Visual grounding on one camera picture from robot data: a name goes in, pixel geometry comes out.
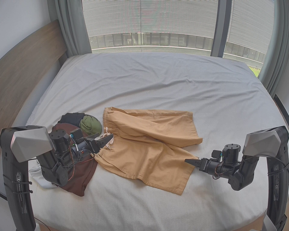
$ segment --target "grass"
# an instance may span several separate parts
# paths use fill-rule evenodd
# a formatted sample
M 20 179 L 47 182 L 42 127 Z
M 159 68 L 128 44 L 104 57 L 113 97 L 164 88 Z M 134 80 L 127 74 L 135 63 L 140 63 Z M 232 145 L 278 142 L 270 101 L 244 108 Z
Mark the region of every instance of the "grass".
M 251 69 L 251 71 L 253 71 L 253 73 L 255 74 L 256 77 L 258 77 L 260 70 L 258 68 L 254 68 L 254 67 L 249 67 Z

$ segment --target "green cloth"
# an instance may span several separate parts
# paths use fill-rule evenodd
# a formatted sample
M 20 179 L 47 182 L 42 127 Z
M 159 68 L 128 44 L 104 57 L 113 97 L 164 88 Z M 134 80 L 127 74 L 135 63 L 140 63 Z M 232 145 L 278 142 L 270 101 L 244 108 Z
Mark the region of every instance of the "green cloth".
M 79 123 L 80 128 L 87 134 L 87 135 L 93 135 L 96 133 L 101 134 L 102 126 L 101 123 L 98 121 L 97 118 L 85 115 L 83 119 Z

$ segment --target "fitted sheet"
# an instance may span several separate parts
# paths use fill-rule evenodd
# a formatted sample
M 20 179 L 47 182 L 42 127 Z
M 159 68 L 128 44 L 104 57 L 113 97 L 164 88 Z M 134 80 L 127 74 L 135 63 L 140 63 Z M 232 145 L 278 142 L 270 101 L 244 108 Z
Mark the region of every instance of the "fitted sheet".
M 104 107 L 192 111 L 199 145 L 185 147 L 199 158 L 228 143 L 244 145 L 246 134 L 283 126 L 274 101 L 241 62 L 181 53 L 125 52 L 69 58 L 27 124 L 48 132 L 61 115 L 84 112 L 102 121 Z M 35 217 L 59 230 L 234 230 L 267 208 L 266 158 L 253 183 L 234 191 L 226 179 L 192 172 L 176 195 L 97 166 L 84 197 L 43 189 L 30 179 Z

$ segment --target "wooden bed frame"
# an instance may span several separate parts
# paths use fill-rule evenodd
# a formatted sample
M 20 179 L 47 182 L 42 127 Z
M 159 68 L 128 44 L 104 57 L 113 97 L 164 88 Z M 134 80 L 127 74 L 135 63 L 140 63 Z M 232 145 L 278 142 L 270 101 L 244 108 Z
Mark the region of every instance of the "wooden bed frame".
M 67 50 L 58 20 L 35 31 L 0 59 L 0 131 L 11 127 L 34 87 Z

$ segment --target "drawstring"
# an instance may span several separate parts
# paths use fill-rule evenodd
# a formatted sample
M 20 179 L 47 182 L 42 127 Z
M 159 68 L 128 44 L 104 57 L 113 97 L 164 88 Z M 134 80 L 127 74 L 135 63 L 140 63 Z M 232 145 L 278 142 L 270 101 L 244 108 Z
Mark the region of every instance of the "drawstring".
M 104 133 L 101 136 L 101 138 L 104 138 L 105 136 L 108 136 L 108 135 L 111 134 L 111 133 L 108 132 L 108 128 L 107 127 L 105 127 L 105 131 L 106 131 L 106 133 Z M 110 150 L 110 148 L 114 148 L 114 146 L 108 146 L 108 144 L 113 144 L 113 138 L 105 145 L 105 147 L 107 147 L 109 150 Z

